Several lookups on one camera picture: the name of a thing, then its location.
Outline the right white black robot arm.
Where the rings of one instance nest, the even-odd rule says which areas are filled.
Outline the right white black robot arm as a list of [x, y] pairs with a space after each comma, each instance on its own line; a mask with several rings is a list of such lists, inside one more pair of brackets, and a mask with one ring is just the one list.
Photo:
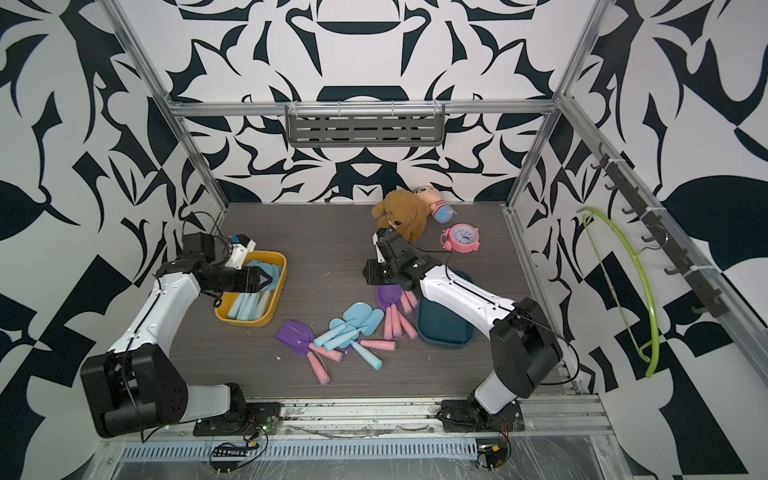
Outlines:
[[487, 415], [527, 399], [560, 363], [560, 337], [531, 298], [503, 298], [458, 276], [443, 262], [413, 247], [399, 233], [373, 234], [376, 257], [363, 269], [370, 285], [398, 285], [406, 293], [443, 306], [491, 343], [492, 372], [469, 403]]

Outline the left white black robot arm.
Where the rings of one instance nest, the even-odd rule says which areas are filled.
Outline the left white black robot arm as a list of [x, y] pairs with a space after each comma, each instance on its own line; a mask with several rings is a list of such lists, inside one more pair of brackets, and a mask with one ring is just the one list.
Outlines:
[[150, 428], [192, 422], [247, 425], [248, 407], [240, 386], [188, 384], [169, 358], [181, 322], [200, 295], [222, 301], [226, 293], [258, 293], [271, 275], [247, 266], [252, 239], [188, 234], [183, 250], [155, 273], [151, 293], [125, 333], [101, 355], [87, 358], [80, 370], [97, 434], [113, 438]]

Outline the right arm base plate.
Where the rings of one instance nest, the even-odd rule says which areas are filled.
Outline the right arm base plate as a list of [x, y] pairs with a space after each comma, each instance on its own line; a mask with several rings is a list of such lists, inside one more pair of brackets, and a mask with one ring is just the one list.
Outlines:
[[446, 432], [517, 433], [526, 430], [517, 398], [495, 414], [488, 413], [472, 396], [465, 400], [443, 400], [436, 413]]

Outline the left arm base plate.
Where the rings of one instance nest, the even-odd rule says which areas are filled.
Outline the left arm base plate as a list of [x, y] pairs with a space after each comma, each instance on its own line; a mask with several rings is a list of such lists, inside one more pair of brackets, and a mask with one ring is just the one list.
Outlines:
[[195, 437], [245, 436], [250, 438], [266, 428], [274, 428], [280, 421], [280, 402], [247, 403], [244, 412], [234, 410], [220, 416], [200, 420], [195, 424]]

